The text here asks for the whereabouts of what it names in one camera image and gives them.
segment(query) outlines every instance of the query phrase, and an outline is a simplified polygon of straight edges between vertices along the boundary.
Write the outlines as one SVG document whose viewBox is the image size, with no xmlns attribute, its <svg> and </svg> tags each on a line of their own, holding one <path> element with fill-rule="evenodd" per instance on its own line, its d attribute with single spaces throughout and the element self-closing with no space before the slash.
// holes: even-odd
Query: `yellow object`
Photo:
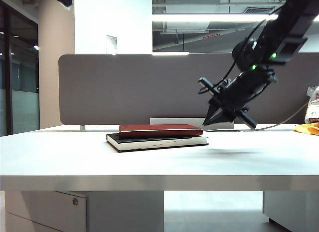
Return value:
<svg viewBox="0 0 319 232">
<path fill-rule="evenodd" d="M 319 135 L 319 123 L 303 124 L 295 127 L 296 132 Z"/>
</svg>

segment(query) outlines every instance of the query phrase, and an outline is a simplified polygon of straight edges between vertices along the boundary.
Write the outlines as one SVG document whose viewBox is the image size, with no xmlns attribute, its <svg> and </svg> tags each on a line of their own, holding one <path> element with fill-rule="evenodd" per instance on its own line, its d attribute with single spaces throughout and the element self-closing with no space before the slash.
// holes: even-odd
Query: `glass wall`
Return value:
<svg viewBox="0 0 319 232">
<path fill-rule="evenodd" d="M 39 129 L 38 26 L 3 2 L 0 6 L 6 12 L 0 35 L 3 136 Z"/>
<path fill-rule="evenodd" d="M 37 26 L 12 14 L 11 86 L 13 133 L 39 129 Z"/>
<path fill-rule="evenodd" d="M 0 136 L 6 135 L 3 7 L 0 5 Z"/>
</svg>

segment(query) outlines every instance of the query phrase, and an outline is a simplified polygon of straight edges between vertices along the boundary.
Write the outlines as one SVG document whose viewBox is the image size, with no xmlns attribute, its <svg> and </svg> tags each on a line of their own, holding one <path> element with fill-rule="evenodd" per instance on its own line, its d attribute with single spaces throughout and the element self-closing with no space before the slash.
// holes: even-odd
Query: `black book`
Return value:
<svg viewBox="0 0 319 232">
<path fill-rule="evenodd" d="M 140 138 L 120 139 L 118 133 L 107 134 L 106 140 L 118 152 L 163 149 L 171 147 L 204 146 L 208 145 L 205 136 L 189 136 L 175 138 Z"/>
</svg>

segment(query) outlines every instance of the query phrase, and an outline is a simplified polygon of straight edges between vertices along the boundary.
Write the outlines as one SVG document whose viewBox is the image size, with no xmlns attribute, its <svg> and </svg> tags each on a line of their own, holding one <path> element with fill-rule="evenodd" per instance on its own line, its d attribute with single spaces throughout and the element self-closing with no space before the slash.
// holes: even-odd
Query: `white cabinet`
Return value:
<svg viewBox="0 0 319 232">
<path fill-rule="evenodd" d="M 264 214 L 292 232 L 319 231 L 318 191 L 265 191 Z"/>
<path fill-rule="evenodd" d="M 30 220 L 9 213 L 5 215 L 6 232 L 60 232 L 50 227 L 32 222 Z"/>
<path fill-rule="evenodd" d="M 164 191 L 10 191 L 5 210 L 6 232 L 163 232 Z"/>
<path fill-rule="evenodd" d="M 60 192 L 6 192 L 5 210 L 59 231 L 86 232 L 85 197 Z"/>
</svg>

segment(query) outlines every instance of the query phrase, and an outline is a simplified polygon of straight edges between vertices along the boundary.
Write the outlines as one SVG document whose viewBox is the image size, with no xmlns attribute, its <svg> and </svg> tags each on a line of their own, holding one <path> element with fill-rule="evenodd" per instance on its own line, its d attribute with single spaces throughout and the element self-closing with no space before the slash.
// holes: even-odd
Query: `red book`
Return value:
<svg viewBox="0 0 319 232">
<path fill-rule="evenodd" d="M 200 136 L 203 129 L 188 124 L 120 125 L 120 139 Z"/>
</svg>

